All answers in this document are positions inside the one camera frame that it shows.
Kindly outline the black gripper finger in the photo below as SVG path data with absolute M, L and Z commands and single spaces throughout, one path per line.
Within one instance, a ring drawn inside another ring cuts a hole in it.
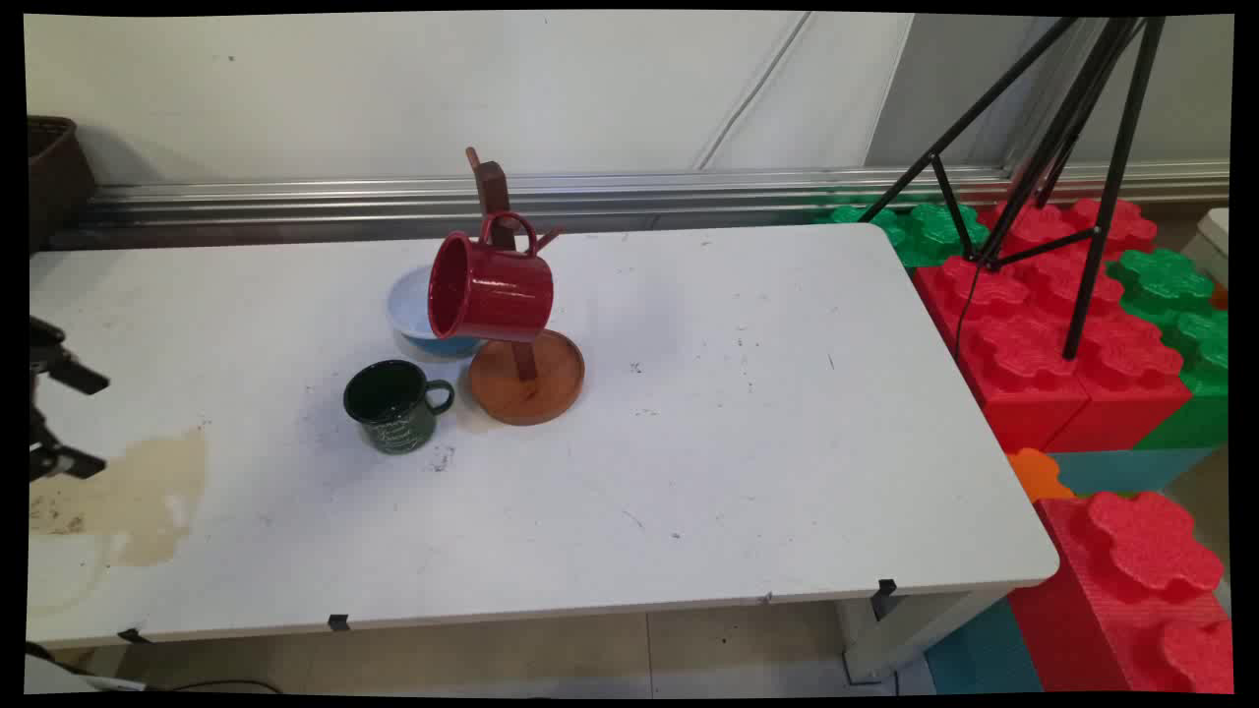
M 29 368 L 31 375 L 49 375 L 81 394 L 92 396 L 110 387 L 107 375 L 86 367 L 65 346 L 65 333 L 40 317 L 29 319 Z
M 29 416 L 29 481 L 68 475 L 86 480 L 106 469 L 106 461 L 94 454 L 82 452 L 60 443 L 42 413 Z

